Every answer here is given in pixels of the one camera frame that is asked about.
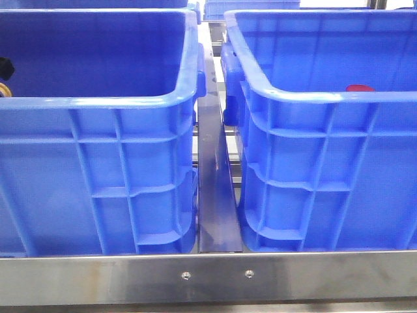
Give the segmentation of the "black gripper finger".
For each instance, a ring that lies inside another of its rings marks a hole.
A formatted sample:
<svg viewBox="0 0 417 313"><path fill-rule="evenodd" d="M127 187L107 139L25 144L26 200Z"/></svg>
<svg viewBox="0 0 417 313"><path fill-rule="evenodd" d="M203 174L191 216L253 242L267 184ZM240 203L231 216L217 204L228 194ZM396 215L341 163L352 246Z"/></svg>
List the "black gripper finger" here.
<svg viewBox="0 0 417 313"><path fill-rule="evenodd" d="M8 81L14 74L14 65L9 58L0 57L0 78Z"/></svg>

